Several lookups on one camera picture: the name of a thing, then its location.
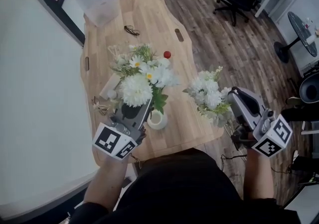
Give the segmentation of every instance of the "round table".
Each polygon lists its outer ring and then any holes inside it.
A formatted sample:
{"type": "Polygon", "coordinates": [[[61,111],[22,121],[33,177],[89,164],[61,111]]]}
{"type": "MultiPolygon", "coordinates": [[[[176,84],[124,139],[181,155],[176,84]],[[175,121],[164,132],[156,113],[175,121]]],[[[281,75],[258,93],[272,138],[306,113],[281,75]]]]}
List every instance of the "round table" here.
{"type": "Polygon", "coordinates": [[[288,18],[298,37],[291,44],[287,46],[284,46],[280,42],[275,42],[274,48],[279,59],[284,63],[288,63],[289,61],[288,50],[290,49],[290,47],[292,47],[295,43],[299,41],[303,43],[305,48],[308,50],[308,52],[312,56],[317,57],[316,44],[314,42],[312,44],[307,43],[307,38],[311,36],[311,33],[307,28],[305,28],[303,21],[291,11],[288,12],[288,18]]]}

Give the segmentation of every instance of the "eyeglasses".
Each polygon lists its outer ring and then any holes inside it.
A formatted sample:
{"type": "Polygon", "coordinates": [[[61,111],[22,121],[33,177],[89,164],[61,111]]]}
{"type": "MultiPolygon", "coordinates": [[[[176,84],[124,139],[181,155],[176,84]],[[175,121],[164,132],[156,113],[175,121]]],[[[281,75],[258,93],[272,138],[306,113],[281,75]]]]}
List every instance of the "eyeglasses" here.
{"type": "Polygon", "coordinates": [[[130,25],[124,26],[124,30],[125,30],[127,33],[129,33],[129,34],[131,34],[131,35],[134,35],[134,36],[140,35],[140,32],[139,32],[138,30],[136,30],[136,29],[133,29],[133,26],[130,26],[130,25]]]}

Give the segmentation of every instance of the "wooden table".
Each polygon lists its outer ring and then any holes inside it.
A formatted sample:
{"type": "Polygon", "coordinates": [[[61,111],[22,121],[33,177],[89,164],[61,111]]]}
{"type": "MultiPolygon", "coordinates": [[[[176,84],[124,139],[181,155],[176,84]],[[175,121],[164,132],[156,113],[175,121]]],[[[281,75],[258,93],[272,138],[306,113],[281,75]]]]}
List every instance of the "wooden table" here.
{"type": "MultiPolygon", "coordinates": [[[[191,40],[185,27],[168,11],[164,0],[118,0],[120,14],[104,27],[97,28],[88,18],[86,21],[86,41],[81,57],[81,77],[85,85],[92,123],[92,136],[100,122],[105,120],[93,111],[91,99],[98,96],[113,71],[110,63],[112,55],[107,46],[151,43],[158,55],[171,52],[170,61],[181,85],[165,88],[169,96],[164,111],[168,125],[162,130],[152,130],[145,123],[147,137],[132,154],[140,160],[167,155],[189,149],[223,134],[222,128],[212,126],[196,110],[196,105],[188,94],[183,93],[188,83],[197,76],[193,59],[191,40]],[[135,37],[124,30],[124,25],[132,25],[140,31],[135,37]],[[178,39],[179,31],[183,39],[178,39]],[[89,58],[89,70],[85,69],[85,59],[89,58]]],[[[104,160],[104,153],[92,148],[98,165],[104,160]]]]}

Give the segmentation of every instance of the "wooden floor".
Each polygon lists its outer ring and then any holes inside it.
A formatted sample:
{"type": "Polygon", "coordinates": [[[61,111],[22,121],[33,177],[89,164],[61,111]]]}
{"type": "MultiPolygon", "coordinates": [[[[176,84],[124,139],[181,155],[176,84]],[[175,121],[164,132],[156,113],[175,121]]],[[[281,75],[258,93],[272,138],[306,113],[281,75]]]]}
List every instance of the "wooden floor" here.
{"type": "MultiPolygon", "coordinates": [[[[260,94],[268,107],[277,113],[281,111],[285,106],[285,99],[294,94],[287,78],[298,81],[299,76],[291,62],[283,64],[277,58],[273,44],[275,41],[284,43],[284,40],[265,13],[255,18],[257,10],[246,12],[250,18],[249,23],[245,23],[244,19],[238,16],[237,26],[233,27],[230,12],[219,11],[217,15],[213,15],[213,10],[222,6],[221,3],[216,3],[216,0],[165,0],[165,3],[185,26],[192,40],[198,71],[222,66],[224,70],[219,82],[220,87],[248,88],[260,94]]],[[[293,123],[292,126],[294,136],[287,149],[272,158],[272,167],[277,171],[286,170],[295,149],[299,150],[300,155],[310,155],[308,138],[300,136],[301,122],[293,123]]],[[[213,157],[220,167],[222,154],[227,157],[239,154],[227,133],[198,148],[213,157]]],[[[224,172],[241,196],[244,170],[245,165],[241,158],[225,161],[224,172]]],[[[273,174],[275,196],[278,203],[283,205],[296,191],[300,177],[273,174]]]]}

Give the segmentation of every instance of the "white vase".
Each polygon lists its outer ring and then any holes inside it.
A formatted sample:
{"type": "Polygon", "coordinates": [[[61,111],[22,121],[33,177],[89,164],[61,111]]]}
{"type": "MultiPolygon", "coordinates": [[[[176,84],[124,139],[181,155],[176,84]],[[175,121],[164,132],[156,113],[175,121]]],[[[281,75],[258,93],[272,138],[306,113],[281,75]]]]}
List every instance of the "white vase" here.
{"type": "Polygon", "coordinates": [[[150,114],[148,117],[148,125],[155,130],[164,128],[167,125],[167,114],[161,114],[158,110],[152,111],[152,115],[150,114]]]}

